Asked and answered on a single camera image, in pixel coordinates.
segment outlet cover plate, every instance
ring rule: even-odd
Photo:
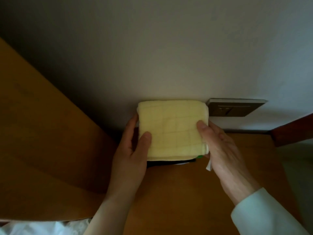
[[[265,104],[267,100],[209,99],[209,116],[244,117]]]

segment person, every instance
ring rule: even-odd
[[[132,151],[131,139],[138,120],[135,115],[126,125],[112,162],[107,194],[84,235],[123,234],[128,211],[147,167],[151,134],[145,132]],[[197,128],[208,144],[213,170],[221,186],[235,205],[231,218],[241,235],[308,234],[251,176],[232,138],[209,121],[197,122]]]

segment wooden surface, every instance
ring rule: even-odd
[[[252,175],[296,219],[300,215],[269,135],[229,134]],[[208,159],[147,169],[128,215],[124,235],[238,234],[234,208]]]
[[[313,138],[313,114],[270,131],[275,146],[283,146]]]
[[[116,147],[0,39],[0,219],[93,216]]]

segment person's right hand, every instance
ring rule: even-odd
[[[225,193],[234,205],[261,188],[249,173],[240,151],[224,130],[209,121],[197,122],[201,137],[209,146],[212,167],[221,181]]]

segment folded yellow cloth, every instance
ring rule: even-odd
[[[139,137],[152,134],[148,161],[188,160],[209,152],[196,123],[208,124],[209,110],[199,101],[148,101],[138,104]]]

